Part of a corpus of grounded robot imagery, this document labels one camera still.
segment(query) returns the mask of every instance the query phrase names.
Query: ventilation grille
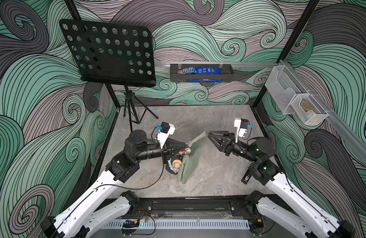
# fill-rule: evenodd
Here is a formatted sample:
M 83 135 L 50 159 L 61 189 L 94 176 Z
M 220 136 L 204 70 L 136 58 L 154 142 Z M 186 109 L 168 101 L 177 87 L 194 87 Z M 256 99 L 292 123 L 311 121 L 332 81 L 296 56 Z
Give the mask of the ventilation grille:
M 122 229 L 124 219 L 109 222 L 101 229 Z M 158 219 L 156 229 L 219 229 L 219 230 L 249 230 L 248 220 L 241 219 Z M 154 229 L 154 222 L 141 224 L 138 229 Z

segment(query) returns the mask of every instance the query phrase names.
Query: music stand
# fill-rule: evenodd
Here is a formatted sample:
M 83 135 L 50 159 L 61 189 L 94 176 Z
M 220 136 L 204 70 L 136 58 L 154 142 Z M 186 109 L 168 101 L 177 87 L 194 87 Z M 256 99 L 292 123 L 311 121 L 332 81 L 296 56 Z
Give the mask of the music stand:
M 151 31 L 144 26 L 61 19 L 60 28 L 81 74 L 81 80 L 119 84 L 125 87 L 125 107 L 128 108 L 130 130 L 132 122 L 140 124 L 149 111 L 128 86 L 156 85 Z M 133 98 L 145 111 L 138 119 Z

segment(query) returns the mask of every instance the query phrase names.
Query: black pole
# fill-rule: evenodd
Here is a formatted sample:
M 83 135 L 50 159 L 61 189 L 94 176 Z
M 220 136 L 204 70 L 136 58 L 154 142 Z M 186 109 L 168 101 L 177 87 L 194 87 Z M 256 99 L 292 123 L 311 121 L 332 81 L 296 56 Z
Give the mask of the black pole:
M 119 105 L 119 102 L 117 100 L 116 94 L 114 93 L 113 87 L 111 86 L 110 83 L 105 83 L 105 86 L 106 86 L 106 89 L 109 92 L 110 97 L 112 98 L 112 100 L 114 102 L 114 105 L 116 106 L 116 108 L 118 110 L 120 110 L 121 109 L 121 105 Z
M 309 21 L 309 18 L 313 14 L 315 7 L 317 7 L 318 2 L 319 2 L 319 0 L 310 0 L 309 1 L 304 12 L 302 13 L 300 19 L 298 20 L 297 25 L 295 25 L 294 31 L 290 35 L 289 40 L 286 42 L 286 45 L 284 46 L 283 50 L 281 51 L 281 54 L 277 59 L 277 63 L 279 63 L 281 60 L 286 59 L 287 55 L 292 50 L 295 42 L 300 37 L 304 27 L 306 26 L 307 22 Z M 262 86 L 260 92 L 258 93 L 258 96 L 252 105 L 252 109 L 257 108 L 257 106 L 261 102 L 262 98 L 264 97 L 265 93 L 266 93 L 266 87 L 264 85 L 264 86 Z
M 74 4 L 73 0 L 64 0 L 66 7 L 69 10 L 69 13 L 72 16 L 73 20 L 80 20 L 81 21 L 81 16 L 79 14 L 79 11 L 77 10 L 76 5 Z
M 71 17 L 72 19 L 74 20 L 82 20 L 81 19 L 81 16 L 79 14 L 79 11 L 77 10 L 77 7 L 74 3 L 73 0 L 64 0 L 65 2 L 65 5 L 66 7 L 68 8 L 69 10 L 69 13 L 71 14 Z M 118 114 L 119 114 L 119 110 L 121 108 L 121 106 L 119 105 L 119 102 L 117 100 L 117 97 L 116 97 L 116 94 L 114 93 L 114 90 L 113 90 L 113 87 L 111 86 L 111 84 L 109 83 L 105 83 L 105 86 L 109 92 L 109 95 L 110 97 L 112 98 L 113 100 L 113 103 L 114 105 L 116 106 L 117 108 L 117 111 L 114 115 L 114 119 L 110 125 L 110 129 L 109 129 L 109 133 L 108 133 L 108 136 L 106 137 L 105 141 L 104 141 L 104 145 L 100 151 L 100 155 L 98 156 L 97 158 L 97 163 L 96 163 L 96 166 L 94 167 L 94 170 L 93 170 L 93 173 L 92 175 L 90 176 L 90 180 L 89 180 L 89 183 L 88 183 L 88 187 L 90 187 L 94 181 L 98 178 L 98 174 L 100 172 L 100 168 L 101 168 L 101 165 L 102 165 L 102 161 L 104 160 L 104 156 L 105 156 L 105 153 L 106 153 L 106 149 L 108 147 L 108 144 L 109 144 L 109 140 L 110 140 L 110 137 L 113 133 L 113 129 L 114 129 L 114 126 L 116 124 L 116 121 L 117 121 L 117 118 L 118 118 Z

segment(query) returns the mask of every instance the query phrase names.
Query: blue snack bag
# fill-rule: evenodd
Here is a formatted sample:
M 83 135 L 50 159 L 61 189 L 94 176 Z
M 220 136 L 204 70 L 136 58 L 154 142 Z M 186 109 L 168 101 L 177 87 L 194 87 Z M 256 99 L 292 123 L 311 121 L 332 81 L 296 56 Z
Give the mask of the blue snack bag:
M 177 73 L 178 74 L 195 74 L 196 69 L 195 69 L 195 67 L 187 67 L 187 68 L 178 70 Z
M 222 74 L 222 70 L 214 67 L 200 67 L 196 69 L 196 74 Z

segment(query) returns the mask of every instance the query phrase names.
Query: tripod leg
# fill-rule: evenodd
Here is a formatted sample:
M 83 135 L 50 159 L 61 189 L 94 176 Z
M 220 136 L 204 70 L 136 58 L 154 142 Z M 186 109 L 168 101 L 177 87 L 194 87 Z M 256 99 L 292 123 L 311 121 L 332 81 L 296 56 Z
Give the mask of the tripod leg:
M 130 132 L 132 132 L 133 131 L 133 122 L 132 122 L 132 113 L 130 112 L 130 100 L 127 101 L 127 109 L 129 110 Z
M 134 113 L 134 117 L 135 117 L 135 121 L 136 121 L 137 124 L 139 124 L 138 115 L 137 115 L 137 112 L 135 111 L 135 107 L 134 107 L 133 100 L 130 98 L 128 101 L 129 101 L 130 105 L 132 106 L 133 113 Z
M 134 98 L 144 107 L 146 108 L 147 111 L 149 111 L 156 119 L 159 119 L 159 117 L 157 117 L 157 115 L 154 114 L 154 112 L 152 112 L 145 104 L 143 104 L 143 102 L 141 102 L 141 100 L 139 100 L 136 96 L 134 96 Z
M 125 99 L 125 105 L 123 107 L 123 117 L 126 117 L 127 99 Z

